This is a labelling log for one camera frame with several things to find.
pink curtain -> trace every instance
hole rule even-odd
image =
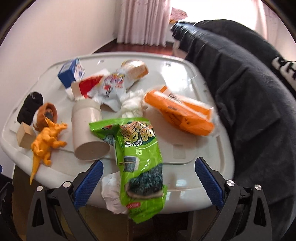
[[[170,20],[170,0],[122,0],[118,43],[163,45]]]

red label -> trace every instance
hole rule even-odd
[[[137,207],[140,207],[141,206],[141,203],[140,202],[133,202],[133,203],[130,203],[126,206],[127,209],[132,209],[132,208],[137,208]]]

wooden floor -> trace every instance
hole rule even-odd
[[[129,51],[129,52],[145,52],[145,53],[158,53],[165,55],[173,55],[173,44],[167,44],[166,47],[162,46],[148,46],[148,45],[132,45],[132,44],[118,44],[116,40],[106,44],[98,49],[95,53],[112,52],[112,51]]]

cardboard box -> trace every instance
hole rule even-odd
[[[15,228],[22,238],[26,240],[27,220],[31,200],[36,188],[40,185],[33,180],[29,184],[30,177],[19,167],[15,167],[12,184],[14,192],[12,193],[12,214]],[[92,232],[100,241],[132,241],[133,240],[133,221],[128,219],[127,215],[116,215],[112,212],[87,205],[79,209],[80,213],[86,220]],[[60,207],[57,208],[58,216],[61,220],[62,227],[69,240],[73,239],[72,233],[62,215]]]

blue box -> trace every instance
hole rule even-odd
[[[80,64],[79,59],[74,59],[64,63],[63,67],[58,73],[58,77],[65,86],[65,88],[71,87],[73,81],[80,81],[85,73],[84,68]]]

